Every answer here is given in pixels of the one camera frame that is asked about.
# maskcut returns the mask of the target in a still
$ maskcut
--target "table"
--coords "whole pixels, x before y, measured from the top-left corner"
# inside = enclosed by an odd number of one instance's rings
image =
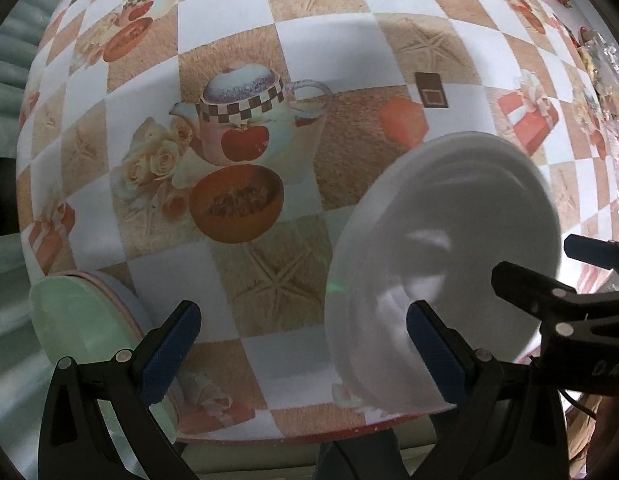
[[[181,440],[387,427],[405,417],[352,395],[323,330],[352,210],[408,150],[474,130],[532,158],[565,236],[618,239],[588,92],[539,0],[62,0],[21,113],[28,270],[109,274],[156,325],[201,306],[180,402],[205,416]],[[558,279],[606,276],[565,258]]]

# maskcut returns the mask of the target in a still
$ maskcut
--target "red apple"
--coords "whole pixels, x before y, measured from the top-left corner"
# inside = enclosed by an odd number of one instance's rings
[[[265,126],[233,128],[223,134],[220,145],[232,162],[256,160],[267,149],[269,130]]]

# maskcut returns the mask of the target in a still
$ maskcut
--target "red gift box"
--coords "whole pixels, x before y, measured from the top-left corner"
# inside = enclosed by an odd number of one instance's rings
[[[558,124],[555,106],[545,95],[542,86],[529,76],[524,75],[521,89],[501,97],[498,105],[529,156],[538,150]]]
[[[68,241],[68,236],[76,223],[76,213],[65,202],[55,205],[34,222],[29,243],[36,255],[36,261],[43,274],[47,276],[58,253]]]

